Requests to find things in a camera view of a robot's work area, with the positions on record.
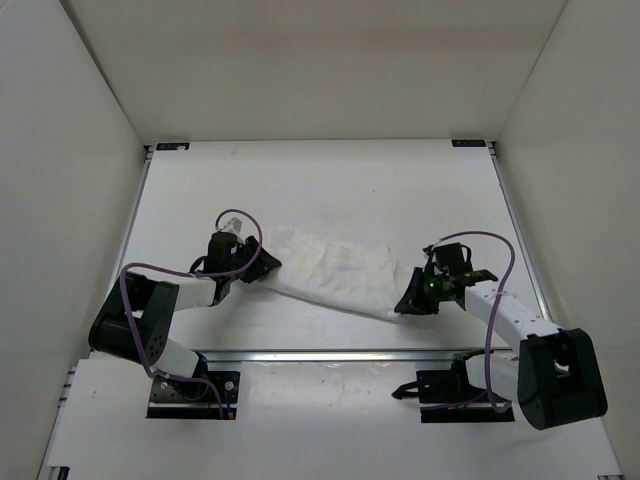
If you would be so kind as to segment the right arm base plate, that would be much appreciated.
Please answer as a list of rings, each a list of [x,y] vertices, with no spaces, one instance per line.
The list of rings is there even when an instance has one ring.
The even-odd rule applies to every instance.
[[[416,379],[400,385],[391,396],[396,400],[417,399],[423,424],[510,423],[512,408],[496,412],[483,389],[452,370],[419,370]]]

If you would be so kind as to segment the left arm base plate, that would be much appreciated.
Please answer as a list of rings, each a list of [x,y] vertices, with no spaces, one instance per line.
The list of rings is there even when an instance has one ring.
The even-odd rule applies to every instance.
[[[184,384],[153,380],[146,417],[150,419],[223,420],[237,418],[241,372],[214,370],[207,373],[220,396],[202,383]]]

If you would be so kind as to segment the white pleated skirt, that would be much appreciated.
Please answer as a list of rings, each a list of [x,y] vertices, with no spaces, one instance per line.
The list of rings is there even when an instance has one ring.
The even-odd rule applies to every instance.
[[[329,240],[291,227],[264,233],[263,249],[282,266],[262,284],[323,307],[397,322],[395,311],[412,271],[387,246]]]

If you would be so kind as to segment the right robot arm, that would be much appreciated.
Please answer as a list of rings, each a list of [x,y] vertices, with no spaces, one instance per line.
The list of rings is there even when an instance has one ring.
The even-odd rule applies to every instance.
[[[393,391],[416,399],[424,423],[509,422],[520,411],[542,431],[604,416],[608,401],[590,336],[541,319],[505,290],[506,279],[472,265],[459,242],[425,248],[396,305],[435,315],[454,303],[486,325],[482,347],[457,353],[446,370],[419,370]]]

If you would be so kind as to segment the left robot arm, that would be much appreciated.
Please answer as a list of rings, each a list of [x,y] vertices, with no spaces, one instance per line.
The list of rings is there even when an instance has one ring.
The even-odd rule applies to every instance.
[[[167,269],[130,264],[99,310],[89,332],[89,346],[146,366],[150,373],[173,381],[185,397],[197,398],[209,385],[206,360],[169,338],[174,314],[216,306],[234,282],[251,284],[281,266],[256,237],[242,240],[225,231],[213,233],[207,253],[187,272],[173,273],[171,280],[152,279],[134,271],[142,268],[167,274]]]

